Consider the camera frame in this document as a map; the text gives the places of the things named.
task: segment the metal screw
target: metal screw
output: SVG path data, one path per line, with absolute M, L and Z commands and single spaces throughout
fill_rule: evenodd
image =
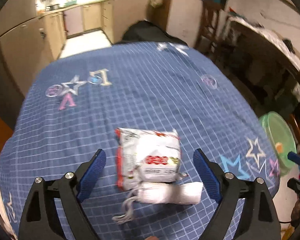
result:
M 34 182 L 35 183 L 40 183 L 42 181 L 42 178 L 41 177 L 37 177 L 37 178 L 35 178 L 35 180 L 34 180 Z
M 227 179 L 233 179 L 234 178 L 234 175 L 231 172 L 227 172 L 225 174 L 225 176 L 226 176 Z
M 73 172 L 68 172 L 65 177 L 66 179 L 71 179 L 74 176 Z
M 257 178 L 257 182 L 258 182 L 259 184 L 263 184 L 265 181 L 263 180 L 263 178 Z

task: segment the green lid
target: green lid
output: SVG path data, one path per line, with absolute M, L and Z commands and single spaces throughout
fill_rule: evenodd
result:
M 297 152 L 292 132 L 285 120 L 276 112 L 269 112 L 263 115 L 259 121 L 276 152 L 280 172 L 283 176 L 295 165 L 294 162 L 288 160 L 289 152 Z

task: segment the blue gripper pad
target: blue gripper pad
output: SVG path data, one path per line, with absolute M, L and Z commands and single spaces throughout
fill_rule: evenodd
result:
M 300 166 L 300 155 L 298 155 L 294 152 L 289 152 L 288 153 L 288 159 Z
M 106 165 L 106 153 L 102 150 L 94 159 L 87 171 L 82 176 L 79 185 L 77 186 L 78 194 L 77 199 L 82 203 L 85 199 L 89 198 L 103 168 Z
M 214 199 L 217 203 L 220 203 L 222 200 L 220 183 L 198 149 L 194 151 L 193 164 L 201 181 L 204 184 L 205 189 L 207 190 L 209 198 Z

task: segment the cabinet handle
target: cabinet handle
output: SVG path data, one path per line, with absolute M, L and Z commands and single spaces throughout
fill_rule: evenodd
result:
M 44 40 L 45 38 L 46 38 L 46 33 L 44 32 L 44 29 L 43 28 L 40 28 L 39 29 L 39 32 L 40 32 L 40 36 L 41 36 L 41 38 Z

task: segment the circle print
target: circle print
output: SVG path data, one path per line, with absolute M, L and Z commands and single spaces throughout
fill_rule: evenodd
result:
M 62 91 L 62 86 L 61 85 L 53 85 L 51 87 L 48 87 L 46 90 L 46 96 L 47 97 L 56 97 L 60 95 Z
M 210 88 L 212 89 L 217 89 L 218 87 L 218 82 L 216 81 L 216 79 L 211 76 L 211 75 L 203 75 L 201 77 L 201 80 Z
M 88 77 L 88 82 L 94 85 L 99 85 L 102 83 L 102 78 L 99 76 L 90 76 Z

